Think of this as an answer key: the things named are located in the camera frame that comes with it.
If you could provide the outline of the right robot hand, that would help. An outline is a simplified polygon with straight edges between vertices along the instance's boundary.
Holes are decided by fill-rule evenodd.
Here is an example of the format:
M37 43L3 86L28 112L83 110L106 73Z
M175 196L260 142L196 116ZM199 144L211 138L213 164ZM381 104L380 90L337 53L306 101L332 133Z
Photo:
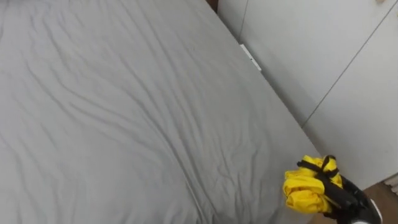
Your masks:
M340 174L335 156L304 156L297 163L307 178L294 190L293 207L303 213L321 213L337 223L382 224L374 202L352 181Z

